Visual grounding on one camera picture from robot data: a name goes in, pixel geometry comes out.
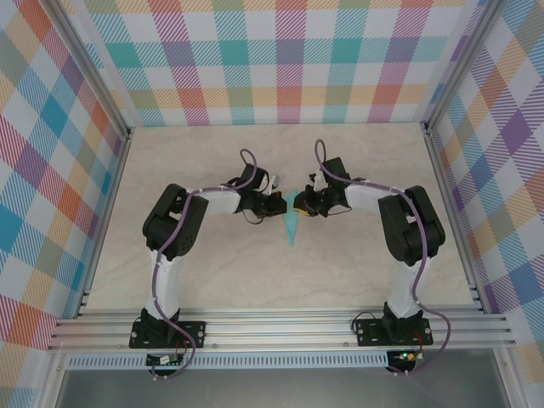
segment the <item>perforated metal strip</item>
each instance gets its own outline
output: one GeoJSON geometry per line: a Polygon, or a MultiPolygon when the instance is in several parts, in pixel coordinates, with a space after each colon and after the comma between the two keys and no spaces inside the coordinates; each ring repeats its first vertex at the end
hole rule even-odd
{"type": "MultiPolygon", "coordinates": [[[[191,369],[386,367],[384,351],[199,353],[191,369]]],[[[147,370],[145,354],[72,354],[66,370],[147,370]]]]}

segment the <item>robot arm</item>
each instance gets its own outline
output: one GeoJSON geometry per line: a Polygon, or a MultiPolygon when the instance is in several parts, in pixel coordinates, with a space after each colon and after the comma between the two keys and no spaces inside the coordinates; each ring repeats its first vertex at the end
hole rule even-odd
{"type": "MultiPolygon", "coordinates": [[[[141,338],[146,338],[145,344],[153,344],[155,348],[165,348],[175,344],[179,334],[162,318],[157,310],[156,302],[170,321],[178,320],[178,288],[184,257],[195,244],[204,217],[249,210],[257,218],[267,218],[286,212],[287,204],[281,198],[281,193],[272,192],[279,183],[277,176],[269,176],[268,172],[257,168],[252,182],[243,187],[243,184],[251,179],[253,169],[253,165],[246,164],[240,177],[233,178],[224,184],[225,187],[230,188],[242,187],[238,190],[203,191],[190,200],[179,233],[162,252],[156,276],[156,297],[150,293],[147,304],[142,309],[140,323],[135,326],[140,332],[133,332],[134,338],[137,337],[138,341],[131,340],[130,347],[140,348],[141,338]]],[[[192,191],[177,184],[170,184],[145,220],[143,233],[146,246],[150,251],[152,268],[155,268],[157,252],[176,229],[179,214],[192,191]]]]}
{"type": "MultiPolygon", "coordinates": [[[[332,174],[342,179],[351,179],[339,157],[325,161],[323,165],[332,174]]],[[[336,206],[364,208],[380,214],[388,250],[397,260],[400,272],[384,305],[382,323],[392,342],[407,332],[414,332],[414,327],[419,325],[422,318],[422,311],[411,292],[422,261],[422,240],[417,223],[409,220],[414,214],[404,199],[390,191],[344,183],[327,176],[321,170],[310,174],[310,180],[314,185],[307,185],[294,202],[295,210],[303,215],[327,217],[336,206]]],[[[416,294],[419,294],[430,270],[432,257],[436,256],[445,241],[445,233],[425,189],[414,186],[404,192],[422,218],[428,242],[428,261],[416,287],[416,294]]]]}

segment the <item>cable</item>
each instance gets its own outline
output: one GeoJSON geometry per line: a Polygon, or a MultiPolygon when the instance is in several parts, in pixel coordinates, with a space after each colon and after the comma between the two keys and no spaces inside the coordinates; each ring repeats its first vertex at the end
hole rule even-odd
{"type": "Polygon", "coordinates": [[[355,328],[354,328],[354,324],[355,324],[355,321],[357,320],[357,318],[361,315],[364,315],[364,314],[367,314],[367,315],[370,315],[372,316],[372,319],[374,320],[377,320],[376,319],[376,316],[372,313],[372,312],[367,312],[367,311],[364,311],[364,312],[360,312],[359,314],[357,314],[353,320],[351,320],[351,331],[354,333],[354,334],[357,334],[357,331],[355,331],[355,328]]]}
{"type": "Polygon", "coordinates": [[[153,374],[153,379],[154,380],[156,380],[157,378],[161,378],[163,380],[168,380],[170,378],[177,377],[179,374],[181,374],[183,371],[185,371],[187,369],[187,367],[193,362],[193,359],[195,358],[195,353],[196,353],[195,339],[187,331],[185,331],[184,329],[182,329],[181,327],[179,327],[178,325],[173,323],[170,319],[168,319],[168,317],[164,313],[164,310],[162,310],[161,305],[159,304],[159,300],[158,300],[158,297],[156,295],[156,278],[157,278],[157,276],[159,274],[159,266],[161,265],[162,253],[168,248],[168,246],[173,242],[173,240],[176,239],[176,236],[178,236],[179,231],[181,230],[181,227],[184,224],[185,217],[187,216],[187,211],[189,210],[190,201],[194,196],[197,196],[197,195],[199,195],[201,193],[207,193],[207,192],[212,192],[212,191],[236,191],[236,190],[239,190],[239,189],[243,189],[244,187],[249,185],[253,181],[253,179],[255,179],[255,174],[257,174],[257,159],[255,158],[255,155],[251,151],[249,151],[248,149],[241,149],[240,150],[240,157],[244,161],[244,163],[246,163],[246,164],[247,164],[247,160],[244,157],[244,153],[247,153],[252,158],[252,161],[253,161],[252,176],[245,183],[237,185],[236,187],[225,187],[224,185],[222,185],[220,187],[206,187],[205,189],[191,191],[189,193],[189,195],[187,195],[187,199],[185,200],[185,204],[184,204],[184,209],[181,212],[181,216],[179,217],[179,221],[178,221],[178,224],[176,225],[175,230],[168,237],[166,242],[164,244],[162,244],[162,246],[157,251],[156,260],[155,260],[155,267],[153,269],[153,277],[151,278],[151,296],[153,297],[153,304],[155,305],[156,310],[159,313],[159,315],[162,317],[162,319],[164,321],[166,321],[174,330],[181,333],[183,336],[185,336],[190,341],[192,351],[191,351],[189,359],[185,362],[185,364],[183,364],[173,374],[171,374],[169,376],[159,376],[155,372],[155,367],[152,366],[151,367],[151,374],[153,374]]]}
{"type": "Polygon", "coordinates": [[[404,191],[402,191],[402,190],[399,190],[399,189],[397,189],[395,187],[388,187],[387,185],[371,183],[368,180],[351,180],[351,179],[348,179],[348,178],[342,178],[342,177],[338,177],[336,174],[332,174],[331,172],[329,172],[326,169],[326,167],[323,165],[323,161],[320,159],[320,154],[319,154],[319,151],[318,151],[319,150],[318,148],[319,148],[320,145],[321,145],[321,147],[323,149],[323,157],[326,159],[326,147],[325,147],[325,142],[322,139],[317,139],[315,141],[314,153],[315,153],[315,158],[317,159],[317,162],[319,163],[320,169],[321,169],[321,171],[323,173],[325,173],[327,176],[329,176],[329,177],[331,177],[331,178],[333,178],[333,179],[335,179],[337,181],[342,181],[343,183],[357,184],[357,185],[361,185],[363,187],[371,187],[371,188],[376,189],[376,190],[389,191],[389,192],[398,194],[399,196],[401,196],[406,201],[406,204],[408,204],[408,207],[410,207],[410,210],[411,210],[412,214],[414,215],[414,218],[416,219],[417,228],[419,229],[419,235],[422,238],[422,261],[421,261],[421,264],[419,265],[419,270],[417,271],[417,275],[416,275],[416,279],[414,280],[414,284],[411,287],[411,296],[414,299],[414,302],[416,302],[417,306],[419,306],[419,308],[421,310],[423,310],[424,312],[430,313],[431,315],[435,315],[435,316],[440,317],[442,320],[444,320],[444,322],[445,322],[445,324],[447,326],[447,331],[446,331],[446,334],[445,334],[444,342],[440,346],[440,348],[439,348],[437,354],[434,356],[434,358],[431,361],[429,361],[427,364],[416,367],[412,372],[421,371],[421,370],[425,369],[425,367],[429,366],[431,362],[436,361],[444,353],[444,350],[445,350],[446,346],[448,345],[448,343],[450,342],[450,337],[451,337],[451,322],[450,322],[450,320],[444,314],[440,313],[438,310],[432,310],[432,309],[429,309],[428,307],[424,306],[419,301],[419,298],[417,297],[417,294],[416,294],[417,284],[419,283],[419,280],[421,279],[421,277],[423,275],[423,270],[425,269],[425,264],[427,263],[427,259],[428,259],[427,235],[425,234],[425,229],[423,228],[422,218],[419,215],[419,212],[417,211],[416,206],[414,206],[414,203],[411,202],[410,197],[408,197],[408,195],[406,195],[406,193],[404,191]]]}

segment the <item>gray floor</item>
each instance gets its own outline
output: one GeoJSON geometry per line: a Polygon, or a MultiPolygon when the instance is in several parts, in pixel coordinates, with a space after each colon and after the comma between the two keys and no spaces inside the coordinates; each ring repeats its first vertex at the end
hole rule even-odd
{"type": "Polygon", "coordinates": [[[491,351],[448,351],[426,371],[396,379],[384,369],[194,370],[171,382],[153,382],[147,371],[68,371],[57,408],[501,408],[505,401],[491,351]]]}

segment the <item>plaid backdrop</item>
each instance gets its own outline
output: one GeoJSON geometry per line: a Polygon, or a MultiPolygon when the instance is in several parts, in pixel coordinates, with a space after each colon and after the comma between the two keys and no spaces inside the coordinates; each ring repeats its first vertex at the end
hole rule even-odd
{"type": "Polygon", "coordinates": [[[37,0],[0,2],[0,407],[28,406],[121,139],[37,0]]]}
{"type": "Polygon", "coordinates": [[[543,0],[510,0],[436,140],[491,307],[544,391],[543,0]]]}
{"type": "Polygon", "coordinates": [[[99,32],[93,43],[70,1],[65,9],[120,108],[127,113],[122,86],[145,126],[419,122],[417,109],[428,102],[437,63],[450,58],[445,45],[465,6],[465,0],[85,0],[99,32]],[[121,85],[104,68],[96,41],[121,85]]]}

